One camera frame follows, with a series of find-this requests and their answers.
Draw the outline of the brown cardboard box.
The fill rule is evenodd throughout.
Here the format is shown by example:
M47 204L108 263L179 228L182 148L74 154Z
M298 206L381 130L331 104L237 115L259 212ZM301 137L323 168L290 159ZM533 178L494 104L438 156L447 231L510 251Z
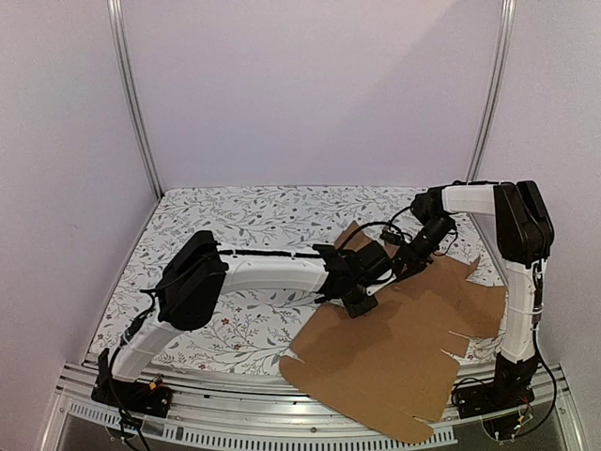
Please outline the brown cardboard box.
M438 257L379 291L378 306L355 319L341 306L322 304L281 359L282 377L399 442L429 439L470 339L500 330L506 289L471 282L478 264Z

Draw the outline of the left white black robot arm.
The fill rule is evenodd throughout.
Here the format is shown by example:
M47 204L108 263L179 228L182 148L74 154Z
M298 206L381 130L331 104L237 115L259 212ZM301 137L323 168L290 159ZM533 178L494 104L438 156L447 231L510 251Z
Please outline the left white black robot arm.
M392 276L392 260L375 241L358 250L331 244L315 244L307 252L231 249L201 230L166 265L158 284L144 289L149 307L134 317L113 350L100 354L91 397L123 410L164 415L172 392L162 387L162 377L141 382L142 371L179 335L208 325L225 294L255 289L315 293L320 302L341 301L356 318L377 306L375 293Z

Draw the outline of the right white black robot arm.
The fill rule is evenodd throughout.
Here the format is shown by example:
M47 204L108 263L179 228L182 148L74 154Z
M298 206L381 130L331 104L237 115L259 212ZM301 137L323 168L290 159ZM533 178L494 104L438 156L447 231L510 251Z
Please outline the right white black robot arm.
M547 260L554 228L536 183L456 181L417 194L409 209L422 224L411 241L393 254L396 279L426 269L442 240L455 228L454 215L488 215L496 225L496 243L507 276L506 330L491 382L460 383L452 402L462 418L499 412L534 399L532 377L545 365L537 331L543 312Z

